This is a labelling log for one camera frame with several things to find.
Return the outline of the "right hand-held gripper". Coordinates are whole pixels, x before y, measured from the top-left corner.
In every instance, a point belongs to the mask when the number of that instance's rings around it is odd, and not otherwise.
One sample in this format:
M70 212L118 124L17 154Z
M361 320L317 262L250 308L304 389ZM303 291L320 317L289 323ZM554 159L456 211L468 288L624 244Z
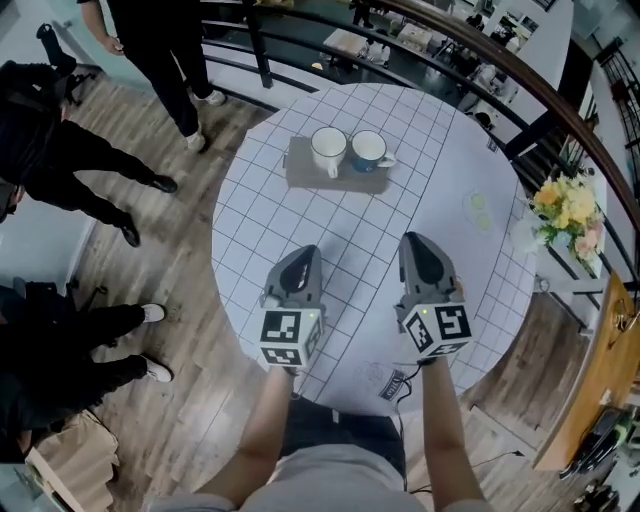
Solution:
M430 239L410 231L400 239L399 279L404 295L394 306L399 331L420 361L459 352L473 338L452 260Z

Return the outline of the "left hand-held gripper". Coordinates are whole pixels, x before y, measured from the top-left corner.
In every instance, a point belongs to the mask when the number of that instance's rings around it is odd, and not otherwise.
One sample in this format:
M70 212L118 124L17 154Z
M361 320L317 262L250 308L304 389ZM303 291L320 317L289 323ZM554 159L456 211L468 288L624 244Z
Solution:
M326 326L321 294L322 258L315 245L288 253L269 271L258 338L268 365L288 371L308 366Z

